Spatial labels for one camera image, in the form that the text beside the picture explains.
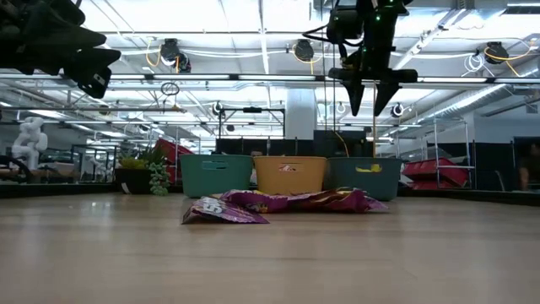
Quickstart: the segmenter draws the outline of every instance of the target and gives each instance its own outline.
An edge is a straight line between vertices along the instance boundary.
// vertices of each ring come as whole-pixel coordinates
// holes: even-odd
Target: potted plant
[[[116,183],[127,194],[166,195],[170,184],[165,161],[159,147],[149,147],[136,157],[121,157],[121,167],[115,169]]]

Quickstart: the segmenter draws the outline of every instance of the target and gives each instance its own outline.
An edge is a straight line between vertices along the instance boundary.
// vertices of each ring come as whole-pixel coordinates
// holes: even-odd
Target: plastic storage bin
[[[325,189],[355,187],[372,198],[391,201],[397,196],[402,160],[370,157],[328,159]]]
[[[266,194],[320,192],[326,166],[324,157],[255,157],[259,191]]]
[[[200,198],[229,190],[248,190],[253,159],[244,155],[181,155],[184,194]]]

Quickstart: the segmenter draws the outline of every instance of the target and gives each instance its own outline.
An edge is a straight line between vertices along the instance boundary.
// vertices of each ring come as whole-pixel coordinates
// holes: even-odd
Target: crumpled bag
[[[201,198],[183,216],[182,224],[194,223],[268,224],[254,211],[217,198]]]
[[[343,212],[361,214],[388,209],[383,203],[365,195],[362,190],[339,188],[320,193],[294,196],[268,195],[258,191],[231,190],[219,199],[257,213]]]

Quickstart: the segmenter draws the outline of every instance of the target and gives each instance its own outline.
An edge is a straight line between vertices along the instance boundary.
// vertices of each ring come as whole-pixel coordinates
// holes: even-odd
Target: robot
[[[15,159],[26,159],[28,169],[37,170],[40,152],[47,149],[48,138],[41,132],[43,118],[28,117],[20,125],[20,134],[13,143],[12,153]]]

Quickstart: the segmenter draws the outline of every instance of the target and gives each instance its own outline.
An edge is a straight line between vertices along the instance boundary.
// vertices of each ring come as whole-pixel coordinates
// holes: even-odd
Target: teal bin
[[[397,196],[402,160],[370,157],[328,159],[325,189],[355,187],[372,198],[391,201]]]
[[[200,198],[249,190],[253,159],[244,155],[181,155],[184,194]]]

